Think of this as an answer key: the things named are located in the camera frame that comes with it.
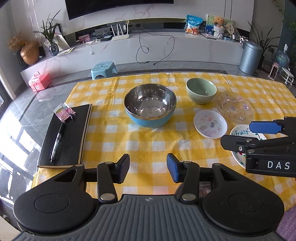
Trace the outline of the white Fruity plate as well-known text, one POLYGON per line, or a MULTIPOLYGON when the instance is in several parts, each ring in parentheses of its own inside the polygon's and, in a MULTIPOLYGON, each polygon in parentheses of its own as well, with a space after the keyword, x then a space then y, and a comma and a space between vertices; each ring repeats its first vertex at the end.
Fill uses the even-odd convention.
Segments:
MULTIPOLYGON (((266 137, 262 133, 254 133, 249 129, 249 125, 237 125, 235 126, 230 135, 236 137, 248 137, 248 138, 257 138, 258 140, 266 140, 266 137)), ((245 169, 246 164, 246 156, 243 147, 244 142, 239 142, 238 146, 236 147, 235 151, 231 151, 232 156, 234 157, 235 161, 245 169)))

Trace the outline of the clear glass plate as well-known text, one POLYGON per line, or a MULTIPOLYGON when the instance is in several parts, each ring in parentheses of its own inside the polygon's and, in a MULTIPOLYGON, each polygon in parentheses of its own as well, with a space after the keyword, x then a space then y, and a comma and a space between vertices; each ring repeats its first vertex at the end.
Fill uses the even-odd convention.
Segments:
POLYGON ((249 124, 254 119, 252 105, 239 94, 230 91, 218 92, 215 103, 222 116, 234 123, 249 124))

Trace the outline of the small white sticker plate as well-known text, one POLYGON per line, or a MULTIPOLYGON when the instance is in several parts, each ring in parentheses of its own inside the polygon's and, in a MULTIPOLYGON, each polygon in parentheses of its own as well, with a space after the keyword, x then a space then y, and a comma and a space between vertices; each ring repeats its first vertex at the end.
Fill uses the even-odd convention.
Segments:
POLYGON ((221 138, 228 130, 225 118, 213 110, 198 111, 193 122, 197 132, 205 138, 221 138))

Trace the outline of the blue steel bowl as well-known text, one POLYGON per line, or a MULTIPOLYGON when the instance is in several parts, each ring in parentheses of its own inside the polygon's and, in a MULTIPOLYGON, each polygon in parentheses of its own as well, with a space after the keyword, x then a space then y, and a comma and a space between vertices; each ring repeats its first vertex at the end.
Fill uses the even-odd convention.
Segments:
POLYGON ((148 83, 131 89, 124 98, 130 119, 144 128, 158 128, 173 116, 177 105, 175 93, 168 87, 148 83))

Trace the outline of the green ceramic bowl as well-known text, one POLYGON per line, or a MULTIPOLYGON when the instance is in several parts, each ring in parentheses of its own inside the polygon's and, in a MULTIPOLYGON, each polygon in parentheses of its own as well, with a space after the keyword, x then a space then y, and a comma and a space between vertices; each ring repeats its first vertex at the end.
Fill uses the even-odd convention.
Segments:
POLYGON ((186 82, 186 92, 191 101, 203 105, 214 99, 217 94, 217 87, 204 78, 191 78, 186 82))

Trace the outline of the white round side stool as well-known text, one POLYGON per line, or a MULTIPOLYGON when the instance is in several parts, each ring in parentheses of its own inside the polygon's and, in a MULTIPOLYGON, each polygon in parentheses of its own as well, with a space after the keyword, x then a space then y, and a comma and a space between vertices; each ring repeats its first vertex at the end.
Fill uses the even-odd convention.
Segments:
POLYGON ((284 68, 284 67, 281 68, 280 76, 285 81, 285 85, 289 85, 290 87, 292 87, 294 76, 287 68, 284 68))

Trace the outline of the yellow checkered tablecloth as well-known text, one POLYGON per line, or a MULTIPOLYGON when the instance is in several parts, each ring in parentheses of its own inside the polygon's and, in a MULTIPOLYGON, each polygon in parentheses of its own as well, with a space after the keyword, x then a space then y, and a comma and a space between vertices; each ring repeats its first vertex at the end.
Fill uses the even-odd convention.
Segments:
POLYGON ((130 75, 76 84, 67 98, 70 106, 92 104, 82 164, 95 168, 99 163, 116 162, 123 154, 130 155, 130 168, 118 194, 172 194, 177 188, 167 170, 166 156, 173 153, 179 160, 193 161, 202 167, 222 163, 244 174, 244 169, 219 140, 202 137, 194 127, 194 115, 202 109, 216 109, 210 102, 197 105, 186 93, 186 81, 204 78, 220 92, 239 94, 254 108, 257 121, 272 121, 295 116, 295 97, 282 83, 254 77, 218 73, 156 73, 130 75), (125 95, 143 83, 159 83, 169 87, 177 97, 172 118, 152 129, 133 123, 125 112, 125 95))

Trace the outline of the grey metal trash bin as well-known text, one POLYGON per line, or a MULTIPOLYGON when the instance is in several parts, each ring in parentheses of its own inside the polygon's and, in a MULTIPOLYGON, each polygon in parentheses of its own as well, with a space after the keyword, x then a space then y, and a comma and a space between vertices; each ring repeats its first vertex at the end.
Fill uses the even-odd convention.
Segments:
POLYGON ((253 76, 259 65, 263 49, 252 41, 243 42, 243 53, 239 63, 239 69, 250 76, 253 76))

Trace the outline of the potted plant by bin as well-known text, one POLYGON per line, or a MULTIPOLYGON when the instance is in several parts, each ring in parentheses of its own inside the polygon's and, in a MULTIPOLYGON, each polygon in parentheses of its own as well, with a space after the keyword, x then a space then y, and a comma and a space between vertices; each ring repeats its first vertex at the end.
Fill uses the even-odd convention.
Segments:
POLYGON ((261 54, 261 57, 260 57, 260 60, 259 60, 259 64, 258 64, 258 69, 262 69, 262 65, 263 65, 263 62, 265 60, 265 57, 264 57, 264 53, 266 52, 266 50, 268 48, 271 48, 271 47, 278 47, 277 45, 272 45, 271 42, 275 39, 279 39, 280 36, 278 37, 270 37, 270 33, 271 31, 273 30, 273 27, 271 27, 271 29, 268 31, 267 35, 264 37, 263 36, 263 31, 261 31, 261 33, 258 31, 256 25, 252 26, 250 22, 248 22, 248 24, 250 25, 251 27, 251 31, 255 34, 255 43, 257 45, 259 45, 261 48, 262 48, 262 54, 261 54))

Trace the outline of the light blue plastic stool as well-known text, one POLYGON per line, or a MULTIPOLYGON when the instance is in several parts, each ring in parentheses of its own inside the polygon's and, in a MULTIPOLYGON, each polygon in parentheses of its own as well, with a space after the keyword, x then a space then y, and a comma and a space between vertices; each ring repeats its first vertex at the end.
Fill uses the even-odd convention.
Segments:
POLYGON ((95 80, 97 76, 103 76, 104 78, 112 77, 114 74, 118 74, 115 64, 112 61, 97 63, 90 71, 92 80, 95 80))

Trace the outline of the pink storage box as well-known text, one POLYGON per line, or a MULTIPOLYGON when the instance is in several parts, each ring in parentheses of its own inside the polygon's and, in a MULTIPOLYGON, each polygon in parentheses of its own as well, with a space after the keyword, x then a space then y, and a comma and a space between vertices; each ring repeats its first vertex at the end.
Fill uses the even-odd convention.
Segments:
POLYGON ((52 80, 48 72, 44 72, 42 74, 40 72, 35 72, 28 84, 33 92, 38 92, 46 89, 51 82, 52 80))

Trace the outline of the blue snack bag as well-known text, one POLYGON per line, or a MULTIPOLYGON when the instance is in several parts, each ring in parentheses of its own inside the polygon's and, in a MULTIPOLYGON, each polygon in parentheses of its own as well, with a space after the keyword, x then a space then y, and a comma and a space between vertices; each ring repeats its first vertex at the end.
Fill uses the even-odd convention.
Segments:
POLYGON ((203 19, 197 16, 187 15, 186 18, 186 33, 192 35, 199 34, 199 27, 203 23, 203 19))

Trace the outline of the white wifi router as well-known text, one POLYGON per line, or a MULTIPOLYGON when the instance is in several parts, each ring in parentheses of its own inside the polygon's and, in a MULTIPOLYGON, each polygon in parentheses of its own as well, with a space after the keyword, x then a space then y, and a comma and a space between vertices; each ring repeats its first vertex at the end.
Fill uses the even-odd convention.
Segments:
POLYGON ((111 25, 110 27, 113 34, 112 41, 125 40, 130 37, 128 22, 125 24, 116 24, 115 26, 111 25))

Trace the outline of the gold vase with dried flowers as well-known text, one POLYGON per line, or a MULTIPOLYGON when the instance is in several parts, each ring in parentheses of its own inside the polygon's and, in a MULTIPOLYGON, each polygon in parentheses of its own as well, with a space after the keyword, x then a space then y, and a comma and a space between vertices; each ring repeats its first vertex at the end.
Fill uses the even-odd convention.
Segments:
POLYGON ((40 51, 37 42, 26 41, 21 33, 9 39, 8 48, 10 51, 15 52, 18 58, 22 59, 22 63, 28 66, 36 64, 40 59, 40 51))

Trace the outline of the green plant in blue vase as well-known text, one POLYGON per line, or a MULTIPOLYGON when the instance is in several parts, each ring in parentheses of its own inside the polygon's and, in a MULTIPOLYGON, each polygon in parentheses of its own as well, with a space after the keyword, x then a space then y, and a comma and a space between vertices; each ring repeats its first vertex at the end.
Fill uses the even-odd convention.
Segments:
POLYGON ((54 16, 53 18, 50 20, 50 14, 48 15, 48 18, 46 19, 46 21, 42 21, 42 30, 43 31, 34 31, 34 33, 40 33, 42 34, 46 40, 49 41, 49 52, 52 56, 57 56, 59 53, 59 47, 58 45, 54 42, 54 36, 55 36, 55 32, 56 32, 56 28, 58 27, 59 23, 53 23, 55 17, 58 15, 58 13, 60 13, 61 10, 59 10, 54 16))

